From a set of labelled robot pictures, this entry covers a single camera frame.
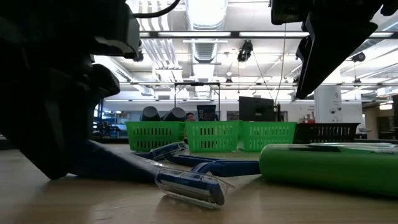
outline cable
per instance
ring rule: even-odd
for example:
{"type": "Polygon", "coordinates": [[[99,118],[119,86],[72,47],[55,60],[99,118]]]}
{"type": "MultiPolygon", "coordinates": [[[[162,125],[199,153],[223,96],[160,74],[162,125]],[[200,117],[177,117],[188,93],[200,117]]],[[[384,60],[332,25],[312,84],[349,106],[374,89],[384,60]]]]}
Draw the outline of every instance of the cable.
{"type": "Polygon", "coordinates": [[[270,97],[271,97],[271,99],[272,99],[271,92],[270,92],[270,91],[269,91],[269,89],[268,89],[268,86],[267,86],[267,83],[266,83],[266,79],[265,79],[265,78],[264,78],[264,76],[262,75],[261,68],[260,68],[259,62],[257,61],[256,53],[254,53],[254,50],[253,50],[253,56],[254,56],[254,59],[256,60],[257,67],[259,68],[260,75],[261,75],[261,77],[262,77],[262,81],[264,82],[264,84],[266,84],[266,87],[267,87],[267,90],[268,90],[269,96],[270,96],[270,97]]]}
{"type": "Polygon", "coordinates": [[[136,13],[133,14],[131,17],[133,18],[139,18],[139,19],[150,19],[150,18],[156,18],[163,16],[169,12],[171,12],[177,5],[179,4],[180,0],[175,0],[171,5],[166,7],[165,9],[162,9],[158,12],[151,12],[151,13],[136,13]]]}
{"type": "Polygon", "coordinates": [[[285,34],[284,34],[284,51],[282,54],[282,70],[280,71],[280,81],[279,81],[279,86],[278,86],[278,92],[276,93],[276,96],[275,96],[275,102],[274,102],[275,105],[276,105],[276,99],[278,98],[278,95],[279,95],[280,84],[282,83],[282,79],[284,78],[285,46],[286,46],[286,24],[285,24],[285,34]]]}

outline table surface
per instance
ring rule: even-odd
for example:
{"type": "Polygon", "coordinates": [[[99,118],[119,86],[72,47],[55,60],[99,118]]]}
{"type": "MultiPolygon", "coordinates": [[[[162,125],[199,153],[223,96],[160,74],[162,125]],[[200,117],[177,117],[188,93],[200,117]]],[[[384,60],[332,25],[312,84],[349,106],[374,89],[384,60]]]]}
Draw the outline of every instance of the table surface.
{"type": "MultiPolygon", "coordinates": [[[[127,145],[111,145],[129,152],[127,145]]],[[[254,153],[201,154],[257,159],[254,153]]],[[[154,184],[49,181],[19,151],[0,151],[0,223],[398,223],[398,200],[225,179],[236,188],[221,209],[165,196],[154,184]]]]}

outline green cylinder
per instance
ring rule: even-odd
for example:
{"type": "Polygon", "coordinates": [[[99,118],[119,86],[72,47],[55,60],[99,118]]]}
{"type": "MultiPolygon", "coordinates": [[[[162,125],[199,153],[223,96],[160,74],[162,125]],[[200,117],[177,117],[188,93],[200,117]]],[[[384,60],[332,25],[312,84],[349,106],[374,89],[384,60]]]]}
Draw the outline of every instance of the green cylinder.
{"type": "Polygon", "coordinates": [[[266,180],[398,196],[398,151],[389,144],[269,144],[260,170],[266,180]]]}

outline green container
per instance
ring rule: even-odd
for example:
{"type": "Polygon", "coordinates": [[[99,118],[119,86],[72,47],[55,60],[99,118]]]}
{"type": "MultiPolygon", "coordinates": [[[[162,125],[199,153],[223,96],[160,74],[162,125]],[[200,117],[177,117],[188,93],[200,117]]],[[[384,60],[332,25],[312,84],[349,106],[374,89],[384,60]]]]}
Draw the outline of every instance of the green container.
{"type": "Polygon", "coordinates": [[[242,122],[239,147],[261,152],[268,144],[291,144],[296,122],[242,122]]]}
{"type": "Polygon", "coordinates": [[[187,122],[186,132],[191,152],[229,152],[238,144],[239,121],[187,122]]]}
{"type": "Polygon", "coordinates": [[[184,122],[126,122],[126,126],[130,149],[133,151],[149,152],[151,149],[184,139],[184,122]]]}
{"type": "Polygon", "coordinates": [[[398,197],[397,147],[343,144],[270,144],[261,151],[261,174],[267,180],[398,197]]]}

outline fluorescent light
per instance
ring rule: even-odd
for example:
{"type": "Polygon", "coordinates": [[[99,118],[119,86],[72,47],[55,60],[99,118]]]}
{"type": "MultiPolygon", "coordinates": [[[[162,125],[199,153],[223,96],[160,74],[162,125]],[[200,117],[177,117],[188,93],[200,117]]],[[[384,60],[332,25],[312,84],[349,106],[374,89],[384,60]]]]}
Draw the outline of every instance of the fluorescent light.
{"type": "Polygon", "coordinates": [[[182,40],[184,44],[227,44],[228,40],[182,40]]]}
{"type": "Polygon", "coordinates": [[[159,37],[229,37],[231,32],[159,32],[158,35],[159,37]]]}
{"type": "Polygon", "coordinates": [[[127,102],[129,100],[105,100],[107,102],[127,102]]]}
{"type": "Polygon", "coordinates": [[[393,32],[374,32],[370,37],[391,37],[393,32]]]}
{"type": "Polygon", "coordinates": [[[138,83],[138,85],[174,85],[174,83],[170,82],[158,82],[158,83],[150,83],[150,82],[144,82],[144,83],[138,83]]]}
{"type": "Polygon", "coordinates": [[[149,37],[149,33],[148,32],[140,32],[139,33],[139,37],[149,37]]]}
{"type": "Polygon", "coordinates": [[[380,110],[391,110],[392,109],[392,105],[391,104],[380,105],[379,109],[380,110]]]}
{"type": "Polygon", "coordinates": [[[240,37],[306,37],[308,32],[240,32],[240,37]]]}

